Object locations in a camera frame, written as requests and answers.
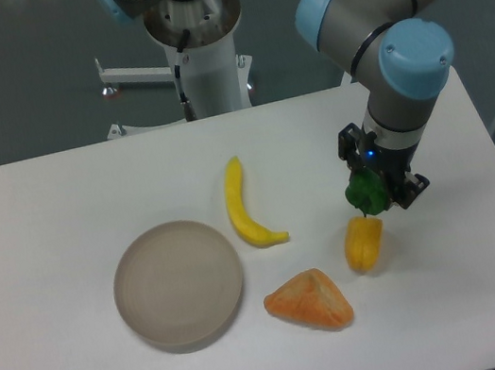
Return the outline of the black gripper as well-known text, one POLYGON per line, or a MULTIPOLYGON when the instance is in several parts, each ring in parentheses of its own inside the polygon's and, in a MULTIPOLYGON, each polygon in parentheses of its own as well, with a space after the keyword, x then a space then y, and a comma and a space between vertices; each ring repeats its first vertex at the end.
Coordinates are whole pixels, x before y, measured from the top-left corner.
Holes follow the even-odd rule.
POLYGON ((352 172, 369 168, 376 173, 390 202, 400 208, 409 209, 430 186, 427 177, 413 174, 410 168, 420 141, 418 129, 399 132, 369 120, 361 128, 349 123, 337 137, 338 158, 352 172))

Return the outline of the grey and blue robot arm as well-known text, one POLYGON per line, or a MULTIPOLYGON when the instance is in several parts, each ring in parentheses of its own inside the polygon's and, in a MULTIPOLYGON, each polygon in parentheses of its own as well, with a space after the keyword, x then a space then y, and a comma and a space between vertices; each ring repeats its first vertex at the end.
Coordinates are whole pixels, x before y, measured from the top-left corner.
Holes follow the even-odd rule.
MULTIPOLYGON (((187 121, 242 108, 233 33, 240 0, 100 0, 113 19, 142 18, 166 54, 187 121)), ((300 0, 299 35, 369 91, 362 124, 345 126, 338 157, 345 196, 366 215, 409 208, 428 187, 411 171, 454 57, 447 31, 421 20, 435 0, 300 0)))

